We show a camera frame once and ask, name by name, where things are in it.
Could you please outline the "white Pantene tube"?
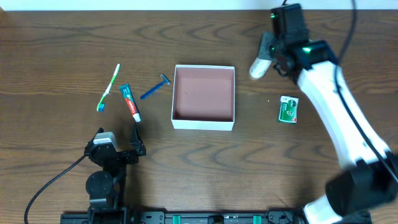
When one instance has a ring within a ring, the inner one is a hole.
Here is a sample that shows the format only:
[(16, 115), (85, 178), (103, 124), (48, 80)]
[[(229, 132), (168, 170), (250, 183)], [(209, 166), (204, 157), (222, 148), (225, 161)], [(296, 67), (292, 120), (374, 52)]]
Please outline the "white Pantene tube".
[(259, 57), (257, 57), (249, 69), (250, 77), (253, 80), (257, 80), (263, 77), (270, 67), (271, 63), (271, 60), (260, 59)]

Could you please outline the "green soap packet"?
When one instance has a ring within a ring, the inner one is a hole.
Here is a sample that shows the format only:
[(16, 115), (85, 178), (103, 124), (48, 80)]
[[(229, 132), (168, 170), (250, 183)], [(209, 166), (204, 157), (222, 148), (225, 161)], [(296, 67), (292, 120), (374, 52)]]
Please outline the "green soap packet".
[(299, 99), (291, 96), (280, 97), (278, 122), (295, 124)]

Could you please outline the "white box pink inside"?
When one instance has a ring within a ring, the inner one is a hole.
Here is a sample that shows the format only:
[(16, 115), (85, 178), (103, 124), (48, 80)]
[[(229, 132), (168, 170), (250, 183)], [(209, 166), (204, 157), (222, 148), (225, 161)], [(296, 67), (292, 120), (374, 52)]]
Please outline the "white box pink inside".
[(171, 110), (174, 129), (231, 131), (234, 116), (234, 67), (175, 66)]

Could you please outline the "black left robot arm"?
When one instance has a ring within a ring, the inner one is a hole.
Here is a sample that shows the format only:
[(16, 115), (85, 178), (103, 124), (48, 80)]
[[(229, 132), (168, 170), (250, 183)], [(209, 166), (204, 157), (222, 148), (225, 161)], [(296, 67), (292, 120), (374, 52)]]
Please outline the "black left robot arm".
[(139, 223), (140, 215), (124, 204), (127, 166), (137, 164), (146, 155), (146, 147), (135, 124), (129, 141), (130, 149), (118, 151), (117, 140), (112, 132), (99, 128), (88, 141), (84, 155), (100, 166), (86, 181), (90, 198), (88, 223)]

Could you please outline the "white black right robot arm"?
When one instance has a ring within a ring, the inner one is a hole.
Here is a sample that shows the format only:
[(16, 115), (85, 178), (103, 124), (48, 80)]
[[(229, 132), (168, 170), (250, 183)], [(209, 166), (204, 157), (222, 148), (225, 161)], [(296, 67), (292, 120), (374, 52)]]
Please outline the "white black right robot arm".
[(302, 210), (305, 223), (370, 223), (370, 209), (397, 198), (397, 156), (377, 135), (351, 94), (340, 56), (311, 40), (299, 4), (270, 12), (258, 59), (291, 79), (315, 107), (330, 135), (342, 173)]

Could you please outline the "green white toothbrush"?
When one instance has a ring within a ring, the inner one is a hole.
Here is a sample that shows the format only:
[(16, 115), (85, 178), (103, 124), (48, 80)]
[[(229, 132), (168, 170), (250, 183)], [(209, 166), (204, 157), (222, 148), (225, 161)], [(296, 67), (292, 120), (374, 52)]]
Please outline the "green white toothbrush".
[(110, 83), (108, 84), (107, 88), (105, 89), (104, 93), (102, 94), (102, 96), (100, 98), (99, 103), (97, 104), (97, 107), (96, 107), (96, 111), (97, 112), (103, 112), (104, 107), (105, 107), (105, 103), (103, 101), (106, 98), (106, 96), (110, 93), (110, 91), (112, 89), (112, 86), (113, 86), (113, 83), (114, 83), (116, 77), (118, 76), (120, 68), (121, 68), (121, 64), (118, 63), (116, 65), (116, 68), (115, 68), (114, 72), (113, 72), (113, 76), (111, 78)]

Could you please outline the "Colgate toothpaste tube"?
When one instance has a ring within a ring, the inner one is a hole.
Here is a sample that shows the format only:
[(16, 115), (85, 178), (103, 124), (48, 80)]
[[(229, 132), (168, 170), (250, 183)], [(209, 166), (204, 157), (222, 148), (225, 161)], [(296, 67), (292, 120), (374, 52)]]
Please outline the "Colgate toothpaste tube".
[(140, 115), (137, 105), (134, 101), (134, 97), (132, 95), (129, 84), (126, 83), (124, 85), (121, 85), (119, 87), (119, 90), (120, 90), (123, 98), (125, 99), (134, 120), (137, 123), (141, 122), (141, 115)]

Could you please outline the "blue disposable razor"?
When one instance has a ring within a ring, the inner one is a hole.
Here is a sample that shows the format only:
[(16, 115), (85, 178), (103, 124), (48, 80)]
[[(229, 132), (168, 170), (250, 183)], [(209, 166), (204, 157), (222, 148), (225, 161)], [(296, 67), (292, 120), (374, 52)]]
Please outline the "blue disposable razor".
[(148, 96), (153, 94), (155, 91), (157, 91), (162, 86), (171, 84), (171, 81), (164, 74), (161, 74), (160, 77), (162, 78), (162, 81), (160, 83), (156, 84), (155, 86), (153, 86), (150, 90), (145, 92), (143, 95), (141, 95), (140, 96), (141, 100), (146, 99)]

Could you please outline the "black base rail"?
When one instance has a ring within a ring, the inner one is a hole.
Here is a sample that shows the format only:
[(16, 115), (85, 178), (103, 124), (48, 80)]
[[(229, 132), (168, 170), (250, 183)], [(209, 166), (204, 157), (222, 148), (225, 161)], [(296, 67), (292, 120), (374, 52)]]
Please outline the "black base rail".
[(115, 211), (89, 210), (66, 212), (60, 224), (306, 224), (303, 212), (298, 210), (268, 210), (260, 213), (205, 213), (164, 211), (139, 212), (133, 209)]

